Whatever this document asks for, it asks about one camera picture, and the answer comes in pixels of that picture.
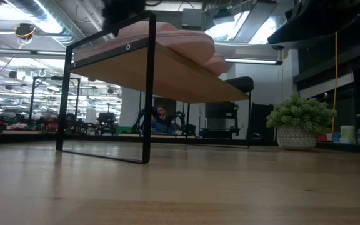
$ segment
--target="potted plant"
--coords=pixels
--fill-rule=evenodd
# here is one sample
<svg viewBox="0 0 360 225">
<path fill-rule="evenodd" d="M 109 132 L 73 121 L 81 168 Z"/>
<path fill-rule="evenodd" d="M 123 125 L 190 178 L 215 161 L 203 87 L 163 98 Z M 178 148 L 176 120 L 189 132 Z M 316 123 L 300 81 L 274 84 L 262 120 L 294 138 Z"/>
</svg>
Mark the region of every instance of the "potted plant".
<svg viewBox="0 0 360 225">
<path fill-rule="evenodd" d="M 275 105 L 266 118 L 268 128 L 277 127 L 277 143 L 288 150 L 310 150 L 316 145 L 316 135 L 330 132 L 337 111 L 328 104 L 294 94 Z"/>
</svg>

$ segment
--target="green leaves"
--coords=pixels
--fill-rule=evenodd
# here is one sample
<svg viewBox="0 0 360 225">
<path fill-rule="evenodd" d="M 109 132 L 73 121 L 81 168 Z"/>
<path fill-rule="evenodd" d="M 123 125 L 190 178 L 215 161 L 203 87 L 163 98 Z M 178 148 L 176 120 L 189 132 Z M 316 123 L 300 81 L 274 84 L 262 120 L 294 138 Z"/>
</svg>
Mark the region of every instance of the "green leaves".
<svg viewBox="0 0 360 225">
<path fill-rule="evenodd" d="M 305 99 L 294 94 L 281 104 L 275 105 L 272 113 L 266 118 L 266 126 L 296 126 L 314 134 L 328 133 L 332 118 L 337 111 L 329 109 L 325 102 L 311 98 Z"/>
</svg>

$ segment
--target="orange cable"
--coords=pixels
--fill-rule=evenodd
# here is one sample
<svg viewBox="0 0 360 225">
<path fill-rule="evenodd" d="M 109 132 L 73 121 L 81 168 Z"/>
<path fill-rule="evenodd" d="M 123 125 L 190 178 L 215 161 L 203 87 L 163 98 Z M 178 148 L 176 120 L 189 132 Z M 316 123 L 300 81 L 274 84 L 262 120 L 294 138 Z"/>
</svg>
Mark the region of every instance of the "orange cable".
<svg viewBox="0 0 360 225">
<path fill-rule="evenodd" d="M 15 35 L 16 35 L 17 37 L 27 37 L 27 36 L 32 35 L 32 34 L 36 31 L 36 28 L 34 28 L 30 33 L 28 33 L 28 34 L 23 34 L 23 35 L 18 35 L 18 34 L 16 34 L 16 30 L 17 30 L 17 28 L 15 29 Z"/>
<path fill-rule="evenodd" d="M 334 101 L 332 108 L 336 110 L 336 101 L 337 101 L 337 83 L 338 83 L 338 32 L 336 32 L 336 86 L 334 87 Z M 331 136 L 334 135 L 334 120 L 335 116 L 332 117 L 332 125 L 331 125 Z"/>
</svg>

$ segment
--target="fluorescent light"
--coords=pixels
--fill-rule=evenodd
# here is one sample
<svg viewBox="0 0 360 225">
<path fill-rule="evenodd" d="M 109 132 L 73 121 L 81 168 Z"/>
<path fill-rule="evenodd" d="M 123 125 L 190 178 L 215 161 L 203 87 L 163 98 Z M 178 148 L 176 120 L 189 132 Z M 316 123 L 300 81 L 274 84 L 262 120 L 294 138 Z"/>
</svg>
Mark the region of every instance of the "fluorescent light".
<svg viewBox="0 0 360 225">
<path fill-rule="evenodd" d="M 27 50 L 15 50 L 15 49 L 0 49 L 0 53 L 7 53 L 7 54 L 31 54 L 31 51 L 27 51 Z"/>
<path fill-rule="evenodd" d="M 272 64 L 278 62 L 276 60 L 260 60 L 260 59 L 226 59 L 227 63 L 250 63 L 250 64 Z"/>
<path fill-rule="evenodd" d="M 17 108 L 19 106 L 1 106 L 1 107 L 6 107 L 6 108 Z"/>
<path fill-rule="evenodd" d="M 21 93 L 11 93 L 11 92 L 0 92 L 0 96 L 22 96 L 22 97 L 31 97 L 31 94 L 21 94 Z M 58 97 L 60 94 L 34 94 L 34 97 Z M 89 96 L 92 99 L 117 99 L 117 96 Z M 76 96 L 68 96 L 69 99 L 76 99 Z M 86 99 L 86 96 L 79 96 L 79 100 Z"/>
<path fill-rule="evenodd" d="M 43 81 L 43 82 L 42 82 L 42 84 L 45 84 L 45 85 L 51 85 L 50 83 L 45 82 L 45 81 Z"/>
<path fill-rule="evenodd" d="M 80 86 L 80 89 L 94 89 L 92 86 Z"/>
<path fill-rule="evenodd" d="M 52 56 L 65 56 L 66 52 L 58 52 L 58 51 L 38 51 L 38 54 L 46 54 Z"/>
<path fill-rule="evenodd" d="M 51 90 L 53 90 L 53 91 L 57 91 L 57 92 L 61 91 L 61 89 L 60 89 L 60 88 L 58 88 L 58 87 L 54 87 L 54 86 L 48 86 L 48 89 L 51 89 Z"/>
</svg>

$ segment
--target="ductwork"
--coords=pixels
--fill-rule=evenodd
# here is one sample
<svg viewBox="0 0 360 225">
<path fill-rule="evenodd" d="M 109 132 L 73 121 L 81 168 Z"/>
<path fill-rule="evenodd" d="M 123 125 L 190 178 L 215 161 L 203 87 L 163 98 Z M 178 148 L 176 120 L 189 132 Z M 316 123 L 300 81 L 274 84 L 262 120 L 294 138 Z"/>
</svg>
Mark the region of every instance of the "ductwork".
<svg viewBox="0 0 360 225">
<path fill-rule="evenodd" d="M 53 38 L 63 46 L 85 38 L 80 29 L 53 0 L 5 0 L 5 2 L 27 14 L 30 21 L 45 33 L 62 35 Z"/>
</svg>

